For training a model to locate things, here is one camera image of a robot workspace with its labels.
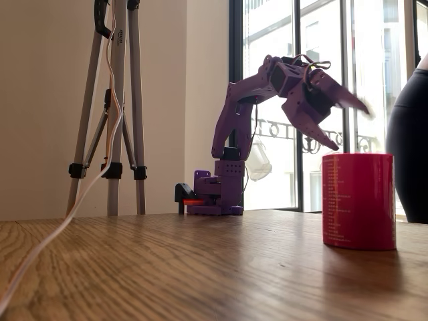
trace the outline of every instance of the tripod leg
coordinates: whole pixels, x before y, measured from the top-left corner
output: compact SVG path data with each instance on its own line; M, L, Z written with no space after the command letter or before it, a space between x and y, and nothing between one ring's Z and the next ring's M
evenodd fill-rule
M132 89L132 128L134 131L134 152L137 167L144 167L144 133L142 126L141 61L140 61L140 21L138 9L129 11L129 40ZM136 182L137 213L146 213L144 179Z
M123 140L125 142L126 153L128 154L129 165L132 170L136 168L134 153L132 152L131 139L129 136L128 123L126 122L125 114L123 114Z
M128 18L128 0L116 0L114 2L115 13L116 13L116 30L112 40L112 69L114 74L114 91L116 92L119 107L123 108L124 102L124 74L125 74L125 55L126 55L126 24ZM111 137L113 132L114 124L118 117L118 111L116 107L110 107L108 112L107 122L107 139ZM113 140L113 153L112 153L112 165L110 170L115 171L119 168L120 171L116 171L115 176L111 176L108 171L106 178L108 178L108 201L107 201L107 215L117 216L119 212L119 180L122 172L122 165L120 163L121 152L122 152L122 123L121 120L119 127L114 135Z
M107 19L108 7L104 5L104 18ZM100 69L100 62L102 57L102 46L104 44L104 37L96 31L92 40L92 51L89 61L88 76L86 78L85 95L82 106L82 115L80 116L80 126L78 133L78 141L76 144L76 153L74 154L74 163L72 166L77 165L81 167L84 160L86 137L92 117L92 105L95 100L96 86L98 83L98 71ZM80 179L78 175L72 174L72 184L70 186L70 194L68 195L67 212L68 215L76 202L76 197L80 187Z
M91 165L92 159L94 158L96 147L98 146L98 143L101 138L102 130L104 129L107 122L107 116L108 116L108 111L107 109L104 109L101 115L100 122L98 123L98 126L96 128L94 138L92 139L91 145L89 146L88 155L86 155L86 159L84 162L84 166L86 168L88 168Z

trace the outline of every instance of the person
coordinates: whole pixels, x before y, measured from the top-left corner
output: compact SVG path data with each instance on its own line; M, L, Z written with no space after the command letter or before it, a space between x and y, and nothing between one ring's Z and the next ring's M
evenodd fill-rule
M428 55L399 94L387 127L395 186L409 223L428 224Z

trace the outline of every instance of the white cable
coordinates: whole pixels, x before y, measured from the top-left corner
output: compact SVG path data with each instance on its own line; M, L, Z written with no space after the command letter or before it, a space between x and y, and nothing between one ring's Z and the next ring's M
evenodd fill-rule
M3 297L0 301L0 317L5 312L7 305L9 304L10 300L12 299L12 295L15 292L15 290L18 287L19 282L21 281L22 277L24 276L25 272L27 271L30 264L33 262L33 260L39 255L39 253L44 249L55 237L57 237L66 227L67 225L72 221L74 215L76 214L76 211L78 210L80 204L82 204L82 201L86 194L88 194L88 191L91 189L91 187L95 184L95 182L108 171L110 168L110 164L112 163L112 153L113 153L113 140L114 136L116 134L116 131L119 127L120 121L122 120L122 109L119 107L119 101L116 96L116 91L114 90L114 74L113 69L110 64L110 59L108 57L108 51L110 49L110 43L112 42L112 37L114 30L116 29L116 16L114 12L114 0L112 0L112 15L113 15L113 27L112 32L110 33L110 37L108 38L108 44L106 49L106 59L107 59L107 65L110 72L110 83L112 86L112 92L113 92L113 99L114 103L116 105L116 109L118 111L118 117L116 119L116 122L114 123L114 128L112 131L112 135L110 136L110 139L108 140L108 158L107 163L104 169L95 177L95 179L88 185L88 187L79 194L78 199L74 203L74 206L72 207L72 210L70 211L70 214L64 219L62 224L57 227L55 231L53 231L50 235L48 235L38 246L36 246L34 249L32 249L29 253L29 255L22 261L21 265L19 266L18 270L13 275L11 281L9 282L9 286L6 289L6 292L4 293Z

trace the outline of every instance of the white wall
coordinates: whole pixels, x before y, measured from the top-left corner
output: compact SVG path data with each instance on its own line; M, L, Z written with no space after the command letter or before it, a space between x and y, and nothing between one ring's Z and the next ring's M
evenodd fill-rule
M223 108L229 73L229 1L187 0L185 179L213 174L215 125Z
M174 185L184 181L186 0L142 1L141 42L147 213L175 212ZM94 29L93 1L2 1L0 29L0 219L61 217L70 176ZM130 111L129 68L126 74ZM108 87L98 84L92 138ZM99 173L105 135L88 182ZM122 154L120 213L136 213L135 183ZM79 215L106 214L106 180Z

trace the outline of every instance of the table surface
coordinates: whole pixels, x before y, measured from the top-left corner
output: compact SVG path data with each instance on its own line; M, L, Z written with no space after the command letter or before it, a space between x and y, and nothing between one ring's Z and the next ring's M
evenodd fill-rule
M398 251L354 251L325 246L321 218L75 219L0 320L428 320L428 226L398 223ZM0 293L60 222L0 222Z

